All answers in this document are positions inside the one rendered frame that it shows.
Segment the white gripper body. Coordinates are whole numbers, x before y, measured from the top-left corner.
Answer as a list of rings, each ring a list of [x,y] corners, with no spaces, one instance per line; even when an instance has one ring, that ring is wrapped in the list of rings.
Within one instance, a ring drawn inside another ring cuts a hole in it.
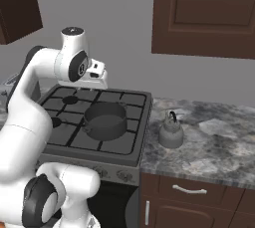
[[[88,73],[83,75],[79,80],[76,82],[65,82],[65,81],[58,81],[58,84],[65,87],[72,87],[72,88],[86,88],[86,89],[99,89],[105,90],[108,87],[108,72],[103,70],[101,75],[96,73]]]

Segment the grey gas stove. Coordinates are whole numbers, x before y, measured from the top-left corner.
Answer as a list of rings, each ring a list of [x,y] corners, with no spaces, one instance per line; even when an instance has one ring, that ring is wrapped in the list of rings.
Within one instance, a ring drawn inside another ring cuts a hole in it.
[[[139,162],[151,110],[152,96],[125,90],[76,90],[56,85],[41,99],[40,105],[53,121],[49,142],[38,162],[56,161],[88,167],[102,167],[108,176],[102,180],[137,185]],[[99,102],[127,105],[127,131],[110,141],[90,138],[83,132],[84,113]],[[117,177],[119,170],[132,174],[131,182]]]

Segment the grey stove knob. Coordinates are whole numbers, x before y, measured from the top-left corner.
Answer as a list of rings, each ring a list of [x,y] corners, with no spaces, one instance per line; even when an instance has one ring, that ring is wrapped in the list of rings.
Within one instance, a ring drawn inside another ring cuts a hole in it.
[[[108,172],[102,167],[96,167],[95,171],[99,174],[100,178],[104,178],[108,176]]]
[[[132,181],[132,174],[127,172],[126,170],[119,170],[117,172],[117,177],[122,180],[123,182],[131,182]]]

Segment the grey kettle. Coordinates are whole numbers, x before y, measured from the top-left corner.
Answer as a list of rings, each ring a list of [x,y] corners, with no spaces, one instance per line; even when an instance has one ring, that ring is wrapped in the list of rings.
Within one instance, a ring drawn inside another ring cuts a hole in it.
[[[158,142],[165,148],[179,148],[183,144],[184,132],[174,111],[166,111],[159,129]]]

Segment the dark grey cooking pot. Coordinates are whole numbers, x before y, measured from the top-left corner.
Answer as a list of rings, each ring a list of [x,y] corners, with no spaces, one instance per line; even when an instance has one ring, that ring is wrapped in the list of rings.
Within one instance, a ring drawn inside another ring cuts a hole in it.
[[[83,132],[99,141],[110,141],[124,135],[128,129],[125,103],[99,102],[84,113]]]

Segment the black oven door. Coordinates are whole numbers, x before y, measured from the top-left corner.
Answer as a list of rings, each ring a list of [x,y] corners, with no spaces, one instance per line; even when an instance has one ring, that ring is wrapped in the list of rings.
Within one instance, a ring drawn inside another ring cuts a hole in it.
[[[138,197],[137,186],[102,181],[88,206],[101,228],[138,228]]]

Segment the brown base cupboard door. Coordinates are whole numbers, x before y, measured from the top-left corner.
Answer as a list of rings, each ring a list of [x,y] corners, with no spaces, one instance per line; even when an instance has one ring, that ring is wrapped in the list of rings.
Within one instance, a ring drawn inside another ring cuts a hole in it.
[[[149,223],[144,224],[145,201],[149,200]],[[228,228],[233,211],[181,203],[156,197],[140,198],[140,228]]]
[[[255,190],[244,191],[229,228],[255,228]]]

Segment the brown drawer front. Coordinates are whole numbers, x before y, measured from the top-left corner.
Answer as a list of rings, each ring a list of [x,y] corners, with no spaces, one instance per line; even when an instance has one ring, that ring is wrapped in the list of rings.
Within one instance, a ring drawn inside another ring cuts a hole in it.
[[[173,184],[186,189],[206,189],[207,194],[186,194],[172,189]],[[238,205],[244,192],[242,188],[166,176],[160,178],[158,189],[159,196],[165,199],[228,210]]]

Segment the brown wall cupboard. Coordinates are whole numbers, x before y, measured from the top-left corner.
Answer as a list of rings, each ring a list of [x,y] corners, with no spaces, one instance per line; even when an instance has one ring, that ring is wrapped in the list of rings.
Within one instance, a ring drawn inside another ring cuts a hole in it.
[[[0,0],[0,45],[43,28],[38,0]]]

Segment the brown wall cupboard door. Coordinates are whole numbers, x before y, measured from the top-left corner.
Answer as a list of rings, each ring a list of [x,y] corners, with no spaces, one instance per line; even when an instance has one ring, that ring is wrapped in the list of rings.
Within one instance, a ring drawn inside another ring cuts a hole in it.
[[[255,0],[153,0],[151,51],[255,60]]]

